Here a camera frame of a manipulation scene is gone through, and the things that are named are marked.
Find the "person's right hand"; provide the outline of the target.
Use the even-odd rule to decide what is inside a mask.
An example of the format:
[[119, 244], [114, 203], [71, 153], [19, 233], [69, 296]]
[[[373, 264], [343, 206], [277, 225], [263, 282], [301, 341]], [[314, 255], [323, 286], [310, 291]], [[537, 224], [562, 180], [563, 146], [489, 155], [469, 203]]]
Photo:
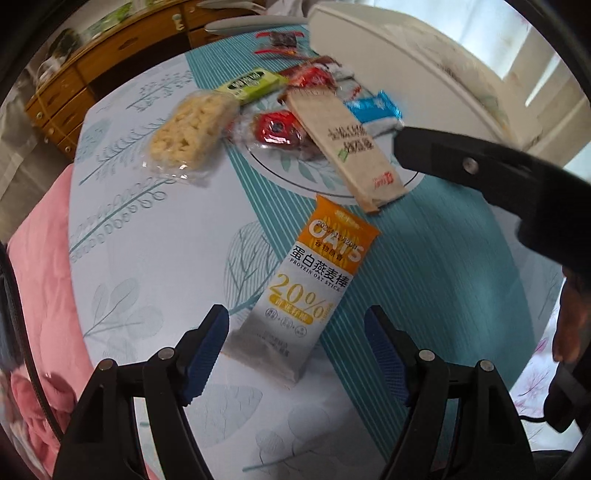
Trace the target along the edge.
[[564, 267], [562, 272], [565, 283], [552, 353], [555, 362], [572, 363], [580, 356], [581, 331], [590, 318], [590, 288], [573, 271]]

